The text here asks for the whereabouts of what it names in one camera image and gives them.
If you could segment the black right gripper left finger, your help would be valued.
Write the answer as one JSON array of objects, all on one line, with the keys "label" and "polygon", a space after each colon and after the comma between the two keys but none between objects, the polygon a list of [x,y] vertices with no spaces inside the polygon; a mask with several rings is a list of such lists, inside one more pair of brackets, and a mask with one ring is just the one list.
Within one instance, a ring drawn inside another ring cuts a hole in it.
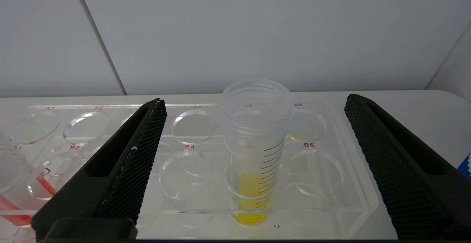
[{"label": "black right gripper left finger", "polygon": [[132,242],[167,119],[142,106],[32,218],[37,242]]}]

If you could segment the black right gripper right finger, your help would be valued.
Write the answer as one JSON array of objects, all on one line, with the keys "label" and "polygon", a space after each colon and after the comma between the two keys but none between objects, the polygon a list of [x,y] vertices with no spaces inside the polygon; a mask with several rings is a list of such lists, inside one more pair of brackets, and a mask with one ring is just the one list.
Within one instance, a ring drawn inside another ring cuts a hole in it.
[{"label": "black right gripper right finger", "polygon": [[344,112],[400,240],[469,240],[471,183],[374,101],[347,97]]}]

